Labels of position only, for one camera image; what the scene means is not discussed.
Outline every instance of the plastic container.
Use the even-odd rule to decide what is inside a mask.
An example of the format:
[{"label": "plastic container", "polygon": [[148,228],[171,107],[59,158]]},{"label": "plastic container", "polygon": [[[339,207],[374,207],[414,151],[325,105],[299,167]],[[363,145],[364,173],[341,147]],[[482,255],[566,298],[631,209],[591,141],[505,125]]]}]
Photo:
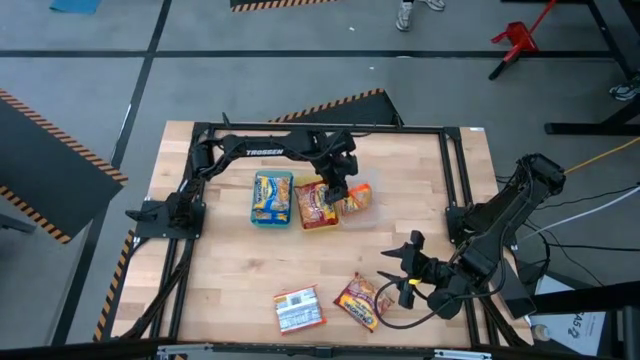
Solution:
[{"label": "plastic container", "polygon": [[369,229],[374,228],[380,221],[380,207],[376,199],[376,191],[378,191],[378,173],[375,170],[361,171],[355,176],[347,176],[347,185],[349,189],[355,188],[361,184],[369,184],[372,190],[371,203],[369,207],[355,212],[353,214],[344,215],[338,213],[340,217],[340,226],[345,229]]},{"label": "plastic container", "polygon": [[[271,177],[271,178],[289,178],[289,206],[288,209],[286,211],[282,211],[282,212],[277,212],[276,214],[286,214],[286,219],[276,219],[274,218],[274,216],[272,215],[271,219],[259,219],[256,215],[257,211],[259,211],[259,209],[256,209],[256,199],[258,198],[256,196],[256,181],[258,179],[258,176],[267,176],[267,177]],[[293,197],[293,174],[289,171],[270,171],[270,170],[264,170],[264,171],[258,171],[256,173],[256,177],[255,177],[254,181],[254,185],[253,185],[253,201],[251,203],[251,222],[258,226],[258,227],[263,227],[263,228],[285,228],[289,226],[289,223],[291,223],[291,200]],[[270,199],[263,199],[264,203],[268,203],[269,201],[271,201],[271,197]]]},{"label": "plastic container", "polygon": [[[296,176],[293,180],[294,186],[304,186],[307,184],[311,184],[314,182],[318,182],[318,181],[322,181],[322,177],[318,176],[318,175],[302,175],[302,176]],[[321,230],[330,230],[330,229],[334,229],[336,228],[339,224],[340,224],[340,217],[338,216],[336,219],[336,224],[330,224],[330,225],[324,225],[324,226],[319,226],[319,227],[315,227],[315,228],[310,228],[310,229],[306,229],[303,226],[303,221],[302,221],[302,213],[300,211],[300,202],[298,201],[297,197],[296,197],[296,206],[298,207],[298,213],[300,213],[300,227],[302,227],[303,231],[321,231]]]}]

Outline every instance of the yellow black caution tape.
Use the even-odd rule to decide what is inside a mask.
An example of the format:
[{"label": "yellow black caution tape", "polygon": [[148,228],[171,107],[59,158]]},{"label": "yellow black caution tape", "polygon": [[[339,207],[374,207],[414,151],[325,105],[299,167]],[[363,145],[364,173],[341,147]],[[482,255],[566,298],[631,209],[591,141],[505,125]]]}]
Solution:
[{"label": "yellow black caution tape", "polygon": [[252,4],[240,4],[231,7],[232,12],[245,12],[263,9],[276,9],[300,5],[321,4],[328,2],[336,2],[338,0],[274,0],[274,1],[256,1]]},{"label": "yellow black caution tape", "polygon": [[107,290],[107,297],[104,301],[104,305],[102,306],[102,311],[100,311],[98,325],[96,325],[96,330],[93,332],[94,342],[102,340],[109,313],[111,311],[115,311],[114,308],[117,307],[117,304],[114,304],[113,299],[115,298],[119,287],[122,286],[122,283],[124,283],[122,273],[124,272],[125,265],[127,264],[127,261],[129,259],[129,254],[133,250],[134,234],[134,229],[129,230],[127,233],[127,237],[124,240],[124,246],[122,247],[122,251],[120,251],[120,258],[118,259],[118,263],[116,264],[116,271],[113,273],[111,284],[109,284],[109,290]]},{"label": "yellow black caution tape", "polygon": [[[51,136],[55,137],[56,139],[58,139],[58,141],[62,142],[73,151],[77,152],[78,155],[87,159],[87,161],[91,162],[93,166],[109,175],[111,178],[113,178],[113,180],[117,181],[122,186],[127,184],[128,178],[126,175],[123,175],[120,170],[114,168],[108,162],[99,158],[96,154],[92,153],[89,149],[82,146],[71,136],[67,135],[64,131],[54,126],[40,114],[33,111],[27,105],[25,105],[20,100],[16,99],[13,95],[9,94],[3,89],[0,89],[0,100],[5,101],[11,107],[24,114],[42,129],[46,130]],[[0,195],[4,196],[15,207],[17,207],[20,211],[27,215],[31,220],[35,221],[39,226],[41,226],[45,231],[47,231],[51,236],[53,236],[62,244],[66,244],[71,240],[71,237],[69,235],[58,229],[54,224],[51,224],[40,213],[38,213],[38,211],[36,211],[24,200],[20,199],[16,194],[14,194],[8,187],[1,185]]]},{"label": "yellow black caution tape", "polygon": [[352,95],[352,96],[347,96],[344,99],[339,99],[339,100],[334,100],[334,101],[329,101],[326,104],[322,104],[319,106],[313,106],[310,107],[308,109],[304,109],[302,111],[298,111],[298,112],[294,112],[291,114],[287,114],[285,116],[280,116],[278,118],[272,119],[272,120],[268,120],[268,122],[271,123],[282,123],[282,122],[291,122],[294,121],[294,119],[305,116],[305,115],[309,115],[309,114],[313,114],[319,111],[323,111],[323,110],[327,110],[327,109],[331,109],[334,107],[338,107],[340,105],[344,105],[344,104],[348,104],[350,102],[353,101],[357,101],[363,98],[366,98],[368,96],[371,95],[377,95],[377,94],[383,94],[384,93],[384,89],[373,89],[373,90],[369,90],[369,91],[365,91],[363,93],[357,94],[357,95]]}]

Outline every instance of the ramen noodle package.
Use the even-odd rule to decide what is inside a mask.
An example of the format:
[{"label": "ramen noodle package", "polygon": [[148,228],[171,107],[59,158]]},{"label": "ramen noodle package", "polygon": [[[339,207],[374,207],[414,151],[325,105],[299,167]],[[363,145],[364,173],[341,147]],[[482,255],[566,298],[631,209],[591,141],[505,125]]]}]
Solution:
[{"label": "ramen noodle package", "polygon": [[361,184],[349,189],[349,196],[336,203],[341,216],[349,216],[351,214],[365,210],[371,204],[372,191],[369,184]]},{"label": "ramen noodle package", "polygon": [[314,286],[273,297],[282,335],[327,322]]},{"label": "ramen noodle package", "polygon": [[300,220],[305,230],[319,229],[338,224],[338,215],[332,205],[324,201],[327,185],[316,181],[295,187]]},{"label": "ramen noodle package", "polygon": [[[378,289],[373,284],[356,273],[353,280],[342,290],[340,296],[333,303],[340,306],[362,326],[373,332],[378,326],[378,318],[373,312],[373,300],[377,292]],[[380,315],[384,314],[391,304],[393,304],[393,300],[387,294],[380,294],[380,297],[378,297],[378,312]]]},{"label": "ramen noodle package", "polygon": [[257,226],[285,227],[291,221],[293,175],[286,171],[259,171],[253,186],[251,222]]}]

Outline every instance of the gray floor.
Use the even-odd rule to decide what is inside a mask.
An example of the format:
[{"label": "gray floor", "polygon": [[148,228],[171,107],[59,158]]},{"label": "gray floor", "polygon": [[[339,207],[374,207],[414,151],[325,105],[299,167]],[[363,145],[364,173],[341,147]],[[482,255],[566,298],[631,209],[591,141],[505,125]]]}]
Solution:
[{"label": "gray floor", "polygon": [[[146,49],[161,1],[104,1],[96,15],[53,13],[49,1],[11,1],[0,13],[0,49]],[[403,49],[495,50],[489,38],[515,19],[532,21],[540,5],[451,0],[437,14],[416,5],[415,28],[393,26],[395,1],[344,0],[253,13],[231,13],[224,1],[174,1],[161,38],[164,50]],[[632,64],[638,36],[617,2],[599,1],[612,32]],[[586,7],[563,5],[536,34],[545,50],[606,49]],[[0,87],[108,158],[127,111],[140,59],[0,59]],[[522,60],[497,82],[486,80],[495,60],[380,58],[158,59],[127,147],[122,171],[128,186],[112,201],[88,273],[69,340],[91,339],[126,230],[124,210],[146,194],[156,149],[167,120],[264,121],[371,88],[384,88],[408,124],[485,127],[496,172],[543,152],[570,167],[627,141],[613,137],[551,137],[548,121],[595,122],[621,107],[607,89],[622,80],[609,60]],[[631,186],[638,181],[640,149],[630,148],[569,176],[556,200]],[[604,201],[535,213],[547,224]],[[640,198],[555,231],[564,243],[638,246],[633,214]],[[0,202],[0,211],[13,209]],[[44,234],[0,236],[0,348],[46,344],[73,272],[82,236],[59,246]],[[636,255],[569,250],[606,284],[638,280]],[[520,257],[544,256],[537,240]],[[552,254],[552,270],[594,281]],[[225,358],[250,358],[229,355]]]}]

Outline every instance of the wooden table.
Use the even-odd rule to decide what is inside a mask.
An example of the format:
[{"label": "wooden table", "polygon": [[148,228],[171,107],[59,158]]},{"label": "wooden table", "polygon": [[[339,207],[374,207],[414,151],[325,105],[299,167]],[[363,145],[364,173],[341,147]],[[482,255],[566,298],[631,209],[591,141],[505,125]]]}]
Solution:
[{"label": "wooden table", "polygon": [[[167,123],[149,189],[152,199],[163,200],[178,187],[192,128],[192,122]],[[461,131],[473,198],[483,202],[497,192],[486,136],[479,128]],[[372,134],[357,138],[356,143],[360,170],[376,171],[378,175],[374,201],[380,207],[381,219],[373,229],[306,233],[297,216],[283,230],[260,229],[249,222],[256,171],[287,169],[294,176],[312,174],[308,163],[277,157],[239,159],[207,185],[205,226],[195,244],[179,340],[454,348],[470,345],[464,310],[452,320],[435,317],[411,330],[381,325],[369,333],[333,304],[356,271],[378,286],[386,280],[376,271],[400,275],[400,261],[384,257],[380,251],[409,241],[411,230],[420,230],[426,237],[423,251],[428,256],[448,259],[454,250],[445,226],[447,194],[438,136]],[[463,203],[452,145],[449,153],[456,193]],[[128,330],[156,295],[167,242],[152,239],[130,260],[112,336]],[[509,254],[505,256],[513,261]],[[273,296],[314,284],[327,324],[281,336]],[[432,287],[421,285],[421,290],[429,293]],[[391,295],[397,299],[395,289]],[[497,297],[494,301],[519,335],[532,342],[527,324],[511,320],[502,302]],[[161,335],[168,332],[172,307],[173,300],[169,299]],[[487,343],[482,308],[479,303],[475,308],[481,339]],[[427,312],[426,304],[418,299],[414,310],[395,304],[385,318],[406,324]]]}]

